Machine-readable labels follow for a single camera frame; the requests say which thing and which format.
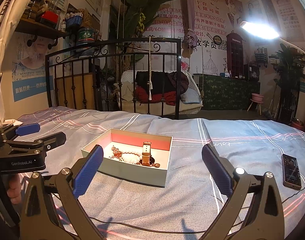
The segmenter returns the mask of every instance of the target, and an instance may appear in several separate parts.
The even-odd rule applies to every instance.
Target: jewelry
[[[121,152],[118,148],[116,148],[114,145],[112,147],[113,151],[113,156],[111,156],[111,159],[118,159],[121,162],[126,162],[126,163],[132,163],[132,164],[137,164],[137,165],[142,165],[142,166],[147,166],[147,167],[156,167],[159,168],[160,164],[155,163],[155,159],[151,156],[150,153],[150,142],[144,142],[143,145],[143,153],[140,154],[140,152]]]

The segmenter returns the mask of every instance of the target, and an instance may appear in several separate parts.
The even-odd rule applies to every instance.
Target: white box
[[[109,158],[113,156],[113,145],[123,152],[127,149],[142,152],[144,142],[151,142],[151,155],[155,163],[160,164],[159,168]],[[86,157],[95,145],[100,145],[104,150],[104,160],[98,171],[126,180],[165,187],[172,145],[171,136],[109,129],[82,148],[83,156]]]

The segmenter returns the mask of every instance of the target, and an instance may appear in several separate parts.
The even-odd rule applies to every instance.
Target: floor
[[[164,116],[169,119],[174,119],[173,115]],[[197,114],[181,114],[179,119],[204,118],[208,120],[267,120],[262,114],[257,111],[247,110],[200,110]]]

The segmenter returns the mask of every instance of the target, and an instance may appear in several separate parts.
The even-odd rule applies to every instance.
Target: blue basket
[[[80,25],[83,21],[83,18],[79,15],[66,19],[66,29],[73,25]]]

